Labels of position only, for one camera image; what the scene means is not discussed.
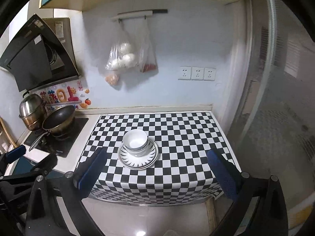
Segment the black and white checkered tablecloth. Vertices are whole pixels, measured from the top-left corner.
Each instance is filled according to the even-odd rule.
[[[217,149],[234,164],[224,133],[211,112],[104,115],[97,122],[79,162],[98,147],[107,148],[107,162],[91,193],[98,198],[146,204],[186,203],[221,192],[207,163],[206,151]],[[154,165],[141,171],[118,160],[122,137],[144,130],[158,146]]]

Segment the plate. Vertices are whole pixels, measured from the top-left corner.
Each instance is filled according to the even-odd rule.
[[[132,170],[142,170],[150,167],[158,158],[158,146],[156,143],[148,139],[149,141],[149,151],[148,154],[135,157],[127,152],[126,148],[122,144],[118,149],[118,159],[126,168]]]

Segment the floor tile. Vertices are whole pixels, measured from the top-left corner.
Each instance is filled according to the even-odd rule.
[[[167,230],[180,236],[209,236],[209,224],[205,203],[171,207],[150,207],[148,236],[162,236]]]
[[[231,199],[228,199],[226,195],[222,195],[218,199],[214,201],[215,205],[215,216],[217,218],[218,224],[220,221],[224,218],[226,212],[231,207],[233,201]]]
[[[91,198],[86,198],[82,202],[103,232],[136,236],[139,231],[148,231],[148,207],[126,206]]]
[[[113,234],[111,232],[103,232],[105,234],[105,236],[122,236],[122,235],[117,235],[117,234]]]

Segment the pot handle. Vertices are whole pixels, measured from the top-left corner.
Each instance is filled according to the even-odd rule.
[[[32,145],[30,146],[30,149],[28,150],[29,152],[32,151],[38,144],[39,142],[41,141],[41,139],[43,138],[44,135],[47,135],[49,134],[50,132],[49,131],[46,131],[44,132],[43,134],[41,134],[36,140],[34,143],[32,143]]]
[[[22,98],[24,98],[24,96],[25,96],[26,94],[29,94],[29,93],[30,93],[29,91],[25,92],[25,93],[23,94]]]

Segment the frying pan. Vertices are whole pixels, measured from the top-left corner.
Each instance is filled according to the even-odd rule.
[[[63,106],[58,109],[56,109],[54,112],[52,112],[44,121],[42,124],[44,132],[41,134],[35,142],[30,146],[29,151],[33,150],[40,142],[43,136],[48,134],[60,134],[64,132],[67,127],[71,124],[74,115],[75,115],[75,107],[72,105]]]

